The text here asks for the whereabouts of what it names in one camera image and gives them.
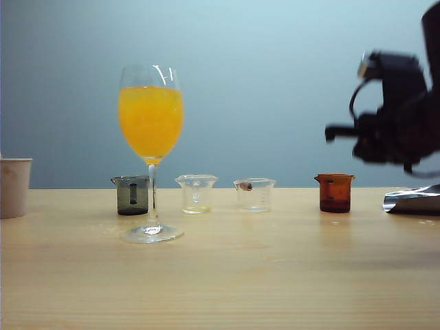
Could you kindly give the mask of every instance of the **orange juice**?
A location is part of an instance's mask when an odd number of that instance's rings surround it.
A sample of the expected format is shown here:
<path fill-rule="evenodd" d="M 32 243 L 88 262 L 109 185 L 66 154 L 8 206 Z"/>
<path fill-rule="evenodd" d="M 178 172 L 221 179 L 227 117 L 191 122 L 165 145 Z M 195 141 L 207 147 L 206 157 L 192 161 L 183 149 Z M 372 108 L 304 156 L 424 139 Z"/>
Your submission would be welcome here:
<path fill-rule="evenodd" d="M 174 147 L 184 121 L 180 91 L 127 87 L 119 93 L 119 123 L 131 148 L 147 164 L 159 164 Z"/>

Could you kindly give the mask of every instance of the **glass stem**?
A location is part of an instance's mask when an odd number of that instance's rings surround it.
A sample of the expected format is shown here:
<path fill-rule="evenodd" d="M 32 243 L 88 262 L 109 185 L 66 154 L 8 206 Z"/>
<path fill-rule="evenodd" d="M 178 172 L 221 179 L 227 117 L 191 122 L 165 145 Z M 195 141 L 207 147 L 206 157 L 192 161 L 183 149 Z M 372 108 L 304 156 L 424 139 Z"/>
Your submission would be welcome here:
<path fill-rule="evenodd" d="M 158 165 L 148 165 L 148 175 L 150 176 L 150 184 L 148 187 L 148 222 L 159 225 L 159 215 L 157 214 L 157 200 L 156 200 L 156 173 Z"/>

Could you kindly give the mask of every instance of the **brown beaker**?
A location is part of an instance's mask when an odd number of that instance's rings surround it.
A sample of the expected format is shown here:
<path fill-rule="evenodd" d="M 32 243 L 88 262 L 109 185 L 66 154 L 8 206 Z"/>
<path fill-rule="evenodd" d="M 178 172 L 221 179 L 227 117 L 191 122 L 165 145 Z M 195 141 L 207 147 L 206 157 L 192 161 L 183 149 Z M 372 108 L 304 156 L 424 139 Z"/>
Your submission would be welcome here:
<path fill-rule="evenodd" d="M 344 213 L 350 211 L 351 181 L 354 175 L 344 173 L 321 173 L 315 176 L 320 183 L 319 207 L 321 211 Z"/>

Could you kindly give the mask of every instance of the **black cable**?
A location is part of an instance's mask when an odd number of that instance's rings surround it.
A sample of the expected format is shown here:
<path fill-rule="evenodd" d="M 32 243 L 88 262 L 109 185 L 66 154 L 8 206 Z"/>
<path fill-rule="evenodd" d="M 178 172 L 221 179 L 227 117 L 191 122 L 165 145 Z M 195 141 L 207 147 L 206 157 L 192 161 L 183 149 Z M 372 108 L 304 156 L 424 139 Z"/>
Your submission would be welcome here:
<path fill-rule="evenodd" d="M 350 99 L 349 111 L 350 111 L 351 117 L 353 117 L 353 121 L 354 121 L 355 127 L 356 127 L 356 124 L 358 123 L 358 117 L 356 116 L 355 111 L 354 111 L 355 99 L 356 99 L 356 96 L 357 96 L 357 94 L 359 93 L 359 91 L 360 91 L 360 90 L 361 90 L 361 89 L 362 89 L 367 83 L 369 83 L 370 80 L 371 80 L 370 78 L 364 79 L 364 80 L 360 83 L 360 85 L 357 86 L 357 88 L 355 89 L 355 91 L 354 91 L 354 93 L 353 93 L 353 95 L 351 96 L 351 99 Z"/>
<path fill-rule="evenodd" d="M 419 177 L 422 179 L 430 179 L 432 177 L 440 176 L 440 170 L 432 171 L 432 172 L 415 172 L 413 171 L 413 165 L 410 163 L 404 164 L 404 171 L 413 177 Z"/>

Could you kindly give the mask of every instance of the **clear beaker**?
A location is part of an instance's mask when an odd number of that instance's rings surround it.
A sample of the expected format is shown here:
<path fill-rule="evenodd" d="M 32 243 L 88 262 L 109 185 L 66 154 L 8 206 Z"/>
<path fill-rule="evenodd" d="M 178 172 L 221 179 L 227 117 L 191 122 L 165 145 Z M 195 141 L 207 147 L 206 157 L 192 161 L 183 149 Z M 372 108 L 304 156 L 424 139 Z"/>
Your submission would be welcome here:
<path fill-rule="evenodd" d="M 276 181 L 265 177 L 244 177 L 234 181 L 239 209 L 267 212 L 271 208 L 272 188 Z"/>
<path fill-rule="evenodd" d="M 148 176 L 123 175 L 110 180 L 116 185 L 118 214 L 143 215 L 148 212 Z"/>
<path fill-rule="evenodd" d="M 181 210 L 191 215 L 211 210 L 210 190 L 218 179 L 211 174 L 186 174 L 177 177 L 175 180 L 183 193 Z"/>

